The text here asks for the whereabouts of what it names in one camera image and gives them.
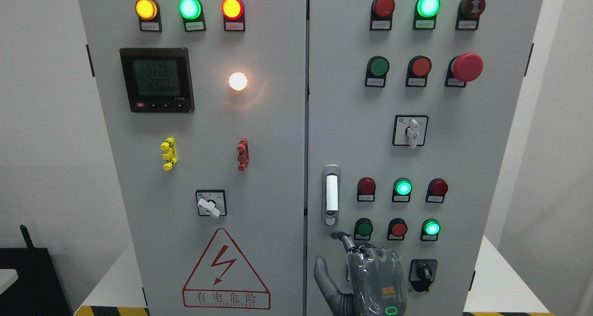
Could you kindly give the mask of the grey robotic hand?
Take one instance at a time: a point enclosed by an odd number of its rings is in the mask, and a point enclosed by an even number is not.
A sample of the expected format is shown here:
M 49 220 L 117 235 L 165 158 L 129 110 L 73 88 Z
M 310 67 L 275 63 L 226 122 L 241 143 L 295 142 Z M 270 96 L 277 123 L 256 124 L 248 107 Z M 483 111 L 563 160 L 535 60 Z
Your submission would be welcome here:
M 325 259 L 315 259 L 314 278 L 335 316 L 403 316 L 407 286 L 400 257 L 392 250 L 370 244 L 356 246 L 350 234 L 334 231 L 347 252 L 347 268 L 353 293 L 343 293 L 329 276 Z

